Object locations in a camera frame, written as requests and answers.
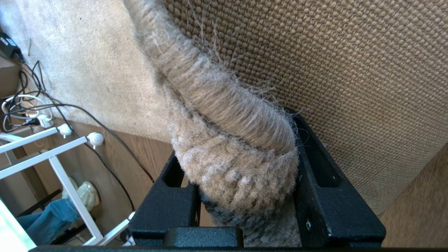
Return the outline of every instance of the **black cable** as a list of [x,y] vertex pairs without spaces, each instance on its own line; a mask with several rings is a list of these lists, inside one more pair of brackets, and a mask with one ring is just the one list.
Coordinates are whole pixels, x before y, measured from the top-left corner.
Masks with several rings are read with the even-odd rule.
[[[4,117],[4,116],[8,116],[9,117],[9,121],[11,122],[10,119],[10,115],[17,113],[17,112],[21,112],[21,111],[26,111],[26,110],[41,110],[41,109],[49,109],[49,108],[56,108],[57,111],[59,112],[59,114],[61,115],[62,119],[64,120],[64,122],[70,127],[70,129],[72,130],[72,132],[74,133],[74,135],[76,135],[77,137],[79,137],[79,135],[75,132],[74,128],[69,124],[67,118],[65,118],[64,114],[61,112],[61,110],[59,109],[60,106],[70,106],[70,107],[75,107],[79,110],[82,110],[83,112],[85,112],[87,115],[89,115],[95,122],[97,122],[100,126],[102,126],[109,134],[111,134],[118,142],[121,143],[121,145],[123,145],[123,147],[125,147],[125,149],[129,152],[129,154],[132,156],[132,158],[138,163],[138,165],[140,166],[140,168],[147,174],[147,176],[150,178],[150,180],[154,183],[154,179],[153,177],[149,174],[149,172],[144,168],[143,164],[137,159],[137,157],[135,156],[135,154],[132,152],[132,150],[127,146],[126,143],[123,142],[123,140],[116,135],[112,130],[110,130],[109,128],[107,128],[104,124],[102,124],[98,119],[96,119],[92,114],[90,114],[88,111],[86,111],[85,109],[79,107],[79,106],[75,106],[75,105],[71,105],[71,104],[63,104],[61,103],[59,100],[52,98],[47,92],[46,92],[46,87],[45,84],[43,83],[43,77],[42,77],[42,69],[40,66],[40,61],[37,61],[36,64],[33,66],[33,68],[30,68],[26,63],[25,65],[28,67],[28,69],[31,70],[32,73],[32,77],[33,77],[33,81],[34,84],[36,85],[37,91],[31,91],[28,93],[25,93],[25,89],[28,86],[28,76],[26,75],[25,72],[21,71],[20,72],[20,81],[21,81],[21,87],[22,89],[17,92],[13,99],[9,102],[9,109],[8,112],[4,115],[1,115],[0,118]],[[36,67],[39,67],[39,75],[40,75],[40,80],[39,77],[37,76],[37,74],[34,72]],[[22,75],[25,77],[25,84],[23,82],[22,79]],[[23,106],[20,106],[19,104],[16,104],[15,100],[17,98],[17,96],[22,93],[23,94],[32,94],[32,93],[37,93],[35,96],[39,96],[41,93],[46,96],[53,104],[52,105],[39,105],[39,106],[34,106],[34,107],[30,107],[30,108],[26,108]],[[11,108],[13,106],[16,106],[20,109],[12,111],[11,112]],[[128,193],[128,191],[126,190],[125,186],[123,185],[123,183],[121,182],[121,180],[117,177],[117,175],[111,170],[111,168],[106,164],[106,162],[104,161],[104,159],[100,156],[100,154],[98,152],[96,152],[90,145],[88,145],[87,143],[84,144],[87,148],[89,148],[91,151],[93,151],[93,153],[97,156],[97,158],[100,160],[100,162],[103,164],[103,166],[108,170],[108,172],[110,172],[112,174],[112,176],[115,178],[115,180],[118,182],[118,184],[121,186],[121,188],[123,189],[123,191],[126,194],[126,197],[129,200],[129,203],[131,205],[132,211],[135,211],[135,206],[134,203],[132,202],[132,199]]]
[[91,151],[93,151],[93,153],[95,153],[95,155],[98,157],[98,159],[101,161],[101,163],[104,165],[104,167],[106,167],[106,169],[112,174],[112,176],[115,178],[115,180],[120,184],[121,188],[123,188],[123,191],[126,194],[126,197],[128,197],[129,199],[129,203],[131,204],[131,208],[132,211],[135,211],[135,207],[134,207],[134,203],[132,202],[131,196],[129,196],[128,191],[125,189],[125,186],[123,185],[123,183],[121,183],[120,179],[115,175],[115,173],[109,168],[109,166],[106,164],[106,162],[104,162],[103,158],[98,154],[98,152],[96,152],[90,145],[88,144],[84,144],[86,145]]
[[[42,94],[45,95],[48,99],[50,99],[52,101],[52,103],[54,105],[56,105],[55,101],[61,103],[60,101],[52,98],[47,92],[42,91]],[[64,122],[70,127],[70,129],[72,130],[73,134],[77,137],[79,137],[79,135],[76,133],[75,129],[70,125],[69,121],[65,118],[64,114],[61,112],[61,110],[59,109],[59,107],[56,107],[57,111],[59,112],[60,116],[62,117],[62,119],[64,120]],[[132,211],[135,211],[135,207],[134,207],[134,203],[131,199],[131,196],[128,193],[128,190],[126,190],[125,186],[123,185],[123,183],[121,182],[121,180],[117,177],[117,175],[112,171],[112,169],[110,169],[110,167],[106,164],[106,162],[104,161],[104,159],[101,157],[101,155],[94,150],[90,145],[88,145],[87,143],[84,143],[84,145],[89,148],[99,159],[99,161],[103,164],[103,166],[110,172],[110,174],[112,174],[112,176],[114,177],[114,179],[118,182],[118,184],[121,186],[121,188],[123,189],[123,191],[126,194],[126,197],[129,200],[129,203],[131,205],[131,209]]]

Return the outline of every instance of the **wooden floor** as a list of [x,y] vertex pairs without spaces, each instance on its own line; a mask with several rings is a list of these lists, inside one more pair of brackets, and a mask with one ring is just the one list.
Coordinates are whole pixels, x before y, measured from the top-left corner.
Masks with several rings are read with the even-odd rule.
[[448,144],[384,212],[383,247],[448,248]]
[[[77,122],[72,123],[72,125],[79,135],[88,135],[91,132],[100,132],[104,135],[105,144],[98,147],[97,151],[123,182],[135,208],[137,208],[152,185],[146,174],[129,153],[102,128]],[[172,146],[153,139],[125,133],[117,134],[134,151],[150,174],[156,178],[171,154]],[[46,137],[44,143],[42,141],[31,143],[26,145],[24,149],[28,154],[31,154],[43,148],[55,148],[75,138],[71,135],[63,139],[61,135],[56,134]],[[44,146],[39,148],[37,145],[41,144],[44,144]],[[131,207],[122,188],[91,150],[81,145],[58,155],[58,158],[67,174],[74,178],[78,184],[83,181],[90,181],[98,189],[101,204],[94,208],[92,215],[97,219],[96,223],[102,232],[110,231],[129,216]],[[61,184],[47,161],[35,165],[34,168],[48,193],[61,189]]]

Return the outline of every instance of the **white plastic clip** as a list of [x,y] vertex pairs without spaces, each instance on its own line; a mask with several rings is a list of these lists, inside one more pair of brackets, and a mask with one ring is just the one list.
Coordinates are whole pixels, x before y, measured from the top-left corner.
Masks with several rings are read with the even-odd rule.
[[72,129],[66,123],[64,123],[61,126],[57,127],[57,129],[59,130],[59,133],[64,137],[64,139],[65,139],[66,136],[72,134]]
[[98,132],[92,132],[90,133],[87,138],[89,139],[89,143],[93,146],[93,149],[97,146],[100,146],[104,142],[104,137],[101,133]]

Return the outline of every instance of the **cardboard box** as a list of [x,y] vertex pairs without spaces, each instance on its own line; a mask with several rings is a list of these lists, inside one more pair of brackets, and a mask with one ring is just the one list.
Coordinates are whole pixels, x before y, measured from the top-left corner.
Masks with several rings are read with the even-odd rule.
[[0,97],[12,96],[17,92],[21,68],[19,64],[0,56]]

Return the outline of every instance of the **black metal bracket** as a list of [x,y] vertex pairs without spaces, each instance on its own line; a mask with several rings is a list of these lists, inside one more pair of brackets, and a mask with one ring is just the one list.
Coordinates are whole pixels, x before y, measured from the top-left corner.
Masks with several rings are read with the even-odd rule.
[[168,229],[198,226],[199,191],[191,183],[182,188],[183,177],[184,171],[173,152],[129,223],[137,245],[162,246]]
[[293,119],[301,172],[294,203],[303,247],[380,247],[383,224],[302,116]]

